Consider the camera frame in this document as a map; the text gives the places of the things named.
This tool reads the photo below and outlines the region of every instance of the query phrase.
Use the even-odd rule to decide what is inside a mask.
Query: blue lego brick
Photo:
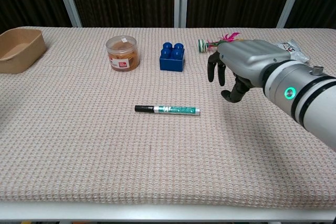
[[[181,43],[175,44],[174,48],[170,42],[163,44],[160,55],[160,69],[168,71],[183,71],[184,47]]]

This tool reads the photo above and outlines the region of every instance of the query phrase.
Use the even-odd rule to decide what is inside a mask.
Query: cardboard tray
[[[0,35],[0,73],[21,73],[29,68],[47,47],[42,31],[15,28]]]

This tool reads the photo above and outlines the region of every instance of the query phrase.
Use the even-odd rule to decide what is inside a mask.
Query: table
[[[261,90],[225,102],[222,87],[207,81],[210,53],[197,48],[199,38],[234,31],[269,42],[293,38],[311,64],[335,75],[335,30],[37,29],[47,52],[22,74],[0,75],[2,204],[336,208],[336,154]],[[127,73],[110,69],[104,48],[122,34],[137,39],[141,56]],[[160,71],[166,41],[184,44],[182,73]],[[234,77],[226,79],[231,89]],[[201,116],[135,113],[136,104],[192,105]]]

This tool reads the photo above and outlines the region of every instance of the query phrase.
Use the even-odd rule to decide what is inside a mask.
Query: marker
[[[196,107],[173,107],[173,106],[147,106],[136,105],[137,112],[163,113],[163,114],[182,114],[182,115],[200,115],[200,109]]]

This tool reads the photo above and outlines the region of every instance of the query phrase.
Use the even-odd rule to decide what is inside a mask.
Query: silver metal arm
[[[225,84],[225,68],[236,76],[229,102],[239,102],[250,88],[263,88],[265,96],[307,131],[336,151],[336,78],[323,67],[309,67],[290,60],[290,53],[263,40],[222,43],[208,60],[213,81],[218,64],[219,83]]]

